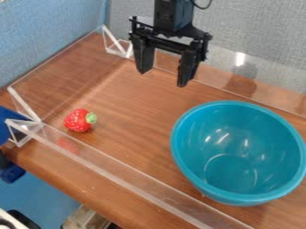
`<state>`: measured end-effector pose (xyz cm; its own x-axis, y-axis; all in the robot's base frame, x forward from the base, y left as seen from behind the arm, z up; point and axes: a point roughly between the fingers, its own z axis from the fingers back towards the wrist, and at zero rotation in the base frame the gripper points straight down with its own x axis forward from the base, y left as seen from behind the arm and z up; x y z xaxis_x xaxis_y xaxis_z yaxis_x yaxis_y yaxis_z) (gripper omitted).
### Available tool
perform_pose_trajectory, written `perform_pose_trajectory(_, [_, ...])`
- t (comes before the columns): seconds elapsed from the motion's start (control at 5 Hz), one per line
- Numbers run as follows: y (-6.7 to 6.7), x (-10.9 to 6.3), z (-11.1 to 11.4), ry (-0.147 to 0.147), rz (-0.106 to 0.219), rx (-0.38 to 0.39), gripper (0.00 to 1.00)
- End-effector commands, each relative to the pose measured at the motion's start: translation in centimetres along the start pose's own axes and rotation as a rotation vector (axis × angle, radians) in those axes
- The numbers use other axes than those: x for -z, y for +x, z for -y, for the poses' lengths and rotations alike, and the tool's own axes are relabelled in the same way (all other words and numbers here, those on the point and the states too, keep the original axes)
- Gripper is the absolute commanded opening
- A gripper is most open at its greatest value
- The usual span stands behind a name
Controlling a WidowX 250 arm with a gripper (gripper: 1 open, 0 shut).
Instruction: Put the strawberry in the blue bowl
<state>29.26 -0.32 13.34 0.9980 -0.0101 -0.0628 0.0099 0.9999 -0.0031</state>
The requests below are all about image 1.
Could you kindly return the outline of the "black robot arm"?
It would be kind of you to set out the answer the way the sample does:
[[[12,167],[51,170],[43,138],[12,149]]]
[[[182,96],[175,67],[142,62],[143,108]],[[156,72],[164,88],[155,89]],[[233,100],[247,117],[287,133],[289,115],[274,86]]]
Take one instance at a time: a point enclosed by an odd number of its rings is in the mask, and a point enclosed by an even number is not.
[[[130,40],[136,69],[140,74],[154,67],[155,49],[180,55],[176,86],[186,87],[194,79],[200,62],[207,59],[211,34],[192,25],[194,0],[154,0],[152,21],[132,15]]]

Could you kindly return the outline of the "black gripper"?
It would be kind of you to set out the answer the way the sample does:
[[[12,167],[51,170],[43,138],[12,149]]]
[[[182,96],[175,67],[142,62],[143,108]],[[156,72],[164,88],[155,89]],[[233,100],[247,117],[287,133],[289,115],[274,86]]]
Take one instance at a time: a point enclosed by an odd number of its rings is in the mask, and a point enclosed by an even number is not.
[[[207,59],[211,34],[198,29],[190,22],[180,29],[164,29],[154,25],[150,17],[131,16],[130,39],[134,58],[140,74],[154,67],[154,51],[156,48],[182,55],[178,66],[176,86],[186,87],[194,79],[199,61]]]

